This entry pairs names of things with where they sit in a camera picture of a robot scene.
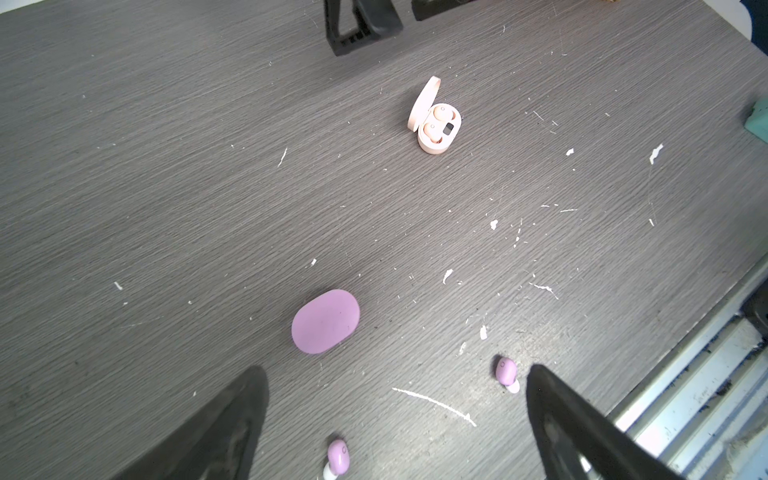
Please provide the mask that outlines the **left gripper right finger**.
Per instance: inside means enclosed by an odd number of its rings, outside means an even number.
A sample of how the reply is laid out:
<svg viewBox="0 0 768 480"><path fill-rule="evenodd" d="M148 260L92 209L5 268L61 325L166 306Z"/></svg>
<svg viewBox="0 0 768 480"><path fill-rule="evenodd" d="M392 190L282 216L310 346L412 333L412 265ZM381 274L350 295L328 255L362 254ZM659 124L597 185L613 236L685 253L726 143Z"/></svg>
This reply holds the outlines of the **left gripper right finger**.
<svg viewBox="0 0 768 480"><path fill-rule="evenodd" d="M526 404L548 479L585 479L582 459L603 479L679 478L544 365L529 370Z"/></svg>

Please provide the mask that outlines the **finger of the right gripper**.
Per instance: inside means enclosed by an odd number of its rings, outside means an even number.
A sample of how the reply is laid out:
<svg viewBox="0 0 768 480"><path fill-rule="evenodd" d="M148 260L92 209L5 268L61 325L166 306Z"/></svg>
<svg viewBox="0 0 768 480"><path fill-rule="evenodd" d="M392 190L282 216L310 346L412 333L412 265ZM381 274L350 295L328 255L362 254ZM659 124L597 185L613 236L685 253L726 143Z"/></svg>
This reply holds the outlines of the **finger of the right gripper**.
<svg viewBox="0 0 768 480"><path fill-rule="evenodd" d="M411 10L417 21L424 21L438 14L471 3L473 0L412 0Z"/></svg>
<svg viewBox="0 0 768 480"><path fill-rule="evenodd" d="M394 37L403 29L402 21L390 0L354 0L352 13L357 28L345 34L339 30L341 1L324 0L323 6L326 39L337 57Z"/></svg>

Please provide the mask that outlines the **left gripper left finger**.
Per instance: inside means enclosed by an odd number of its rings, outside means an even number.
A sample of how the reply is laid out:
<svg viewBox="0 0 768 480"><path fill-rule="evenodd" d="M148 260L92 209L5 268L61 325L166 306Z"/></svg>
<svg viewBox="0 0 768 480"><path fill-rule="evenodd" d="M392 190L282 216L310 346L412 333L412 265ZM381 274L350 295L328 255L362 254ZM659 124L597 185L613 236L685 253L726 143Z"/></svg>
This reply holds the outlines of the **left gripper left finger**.
<svg viewBox="0 0 768 480"><path fill-rule="evenodd" d="M265 370L251 366L117 479L247 479L266 419Z"/></svg>

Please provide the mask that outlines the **pink earbud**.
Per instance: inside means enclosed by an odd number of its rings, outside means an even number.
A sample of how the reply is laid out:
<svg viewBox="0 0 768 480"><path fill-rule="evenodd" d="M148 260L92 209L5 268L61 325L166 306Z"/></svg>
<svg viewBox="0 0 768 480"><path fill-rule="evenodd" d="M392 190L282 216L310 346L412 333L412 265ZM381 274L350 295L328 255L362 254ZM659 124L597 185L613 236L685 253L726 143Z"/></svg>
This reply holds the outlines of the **pink earbud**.
<svg viewBox="0 0 768 480"><path fill-rule="evenodd" d="M448 122L454 118L453 110L450 106L438 105L433 110L434 117L441 122Z"/></svg>
<svg viewBox="0 0 768 480"><path fill-rule="evenodd" d="M423 127L423 132L432 143L437 144L442 141L442 130L439 125L434 123L425 124Z"/></svg>

